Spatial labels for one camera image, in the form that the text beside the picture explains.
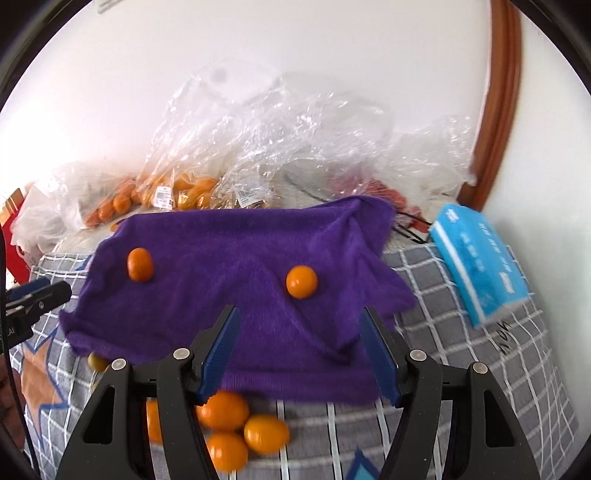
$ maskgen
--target star pattern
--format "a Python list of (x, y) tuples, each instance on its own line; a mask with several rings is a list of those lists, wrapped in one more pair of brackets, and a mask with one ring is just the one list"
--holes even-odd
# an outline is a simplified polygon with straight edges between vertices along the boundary
[(47, 369), (47, 361), (56, 332), (57, 328), (37, 348), (30, 347), (26, 342), (22, 344), (22, 394), (27, 401), (27, 408), (42, 449), (45, 448), (41, 432), (41, 412), (53, 408), (68, 408), (66, 399)]

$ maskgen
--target barcode sticker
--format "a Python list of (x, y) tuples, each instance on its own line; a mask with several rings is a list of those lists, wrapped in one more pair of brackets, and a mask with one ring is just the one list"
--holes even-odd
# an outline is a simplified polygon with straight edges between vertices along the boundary
[(265, 199), (265, 193), (260, 190), (245, 192), (244, 190), (234, 189), (234, 193), (236, 194), (236, 200), (238, 200), (240, 208), (246, 208)]
[(152, 204), (162, 210), (173, 209), (173, 190), (170, 187), (157, 187)]

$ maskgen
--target bed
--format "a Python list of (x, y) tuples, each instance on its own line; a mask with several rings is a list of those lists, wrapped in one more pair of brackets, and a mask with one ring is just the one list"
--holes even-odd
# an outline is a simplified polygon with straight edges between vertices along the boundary
[[(64, 306), (76, 307), (92, 255), (51, 254), (33, 269), (33, 278), (66, 280), (73, 295)], [(412, 348), (436, 360), (467, 367), (475, 360), (489, 365), (521, 423), (543, 480), (561, 477), (577, 452), (578, 423), (547, 343), (543, 314), (535, 295), (499, 323), (473, 328), (457, 289), (433, 244), (406, 247), (384, 255), (384, 261), (411, 287), (418, 305), (396, 318)], [(45, 479), (53, 480), (77, 419), (99, 380), (65, 339), (57, 312), (44, 315), (34, 336), (12, 352), (13, 367), (25, 374), (26, 418)], [(27, 375), (43, 379), (43, 389)], [(353, 407), (339, 404), (297, 404), (248, 398), (254, 413), (271, 413), (289, 425), (293, 441), (270, 458), (252, 458), (236, 473), (238, 480), (281, 479), (282, 470), (301, 480), (344, 478), (360, 448), (378, 468), (394, 437), (401, 410), (379, 399)], [(441, 478), (449, 436), (451, 402), (442, 405), (440, 425), (429, 472)], [(161, 445), (152, 444), (158, 480), (167, 479)]]

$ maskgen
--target white wall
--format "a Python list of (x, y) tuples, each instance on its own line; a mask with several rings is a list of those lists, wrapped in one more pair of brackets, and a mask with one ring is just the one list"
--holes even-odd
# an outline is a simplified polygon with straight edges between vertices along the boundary
[(517, 115), (485, 207), (546, 311), (554, 354), (591, 432), (591, 97), (525, 17)]
[(476, 122), (488, 48), (485, 0), (124, 0), (102, 15), (88, 5), (0, 113), (0, 192), (66, 161), (140, 165), (172, 93), (226, 57), (334, 76), (390, 106), (403, 131), (450, 113)]

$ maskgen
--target wooden frame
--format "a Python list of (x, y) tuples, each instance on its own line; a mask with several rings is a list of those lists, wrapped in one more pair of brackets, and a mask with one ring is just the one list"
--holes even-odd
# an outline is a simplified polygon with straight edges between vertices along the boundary
[(477, 184), (465, 184), (457, 197), (474, 210), (484, 207), (501, 166), (521, 80), (519, 10), (508, 0), (491, 0), (491, 8), (491, 80), (472, 163)]

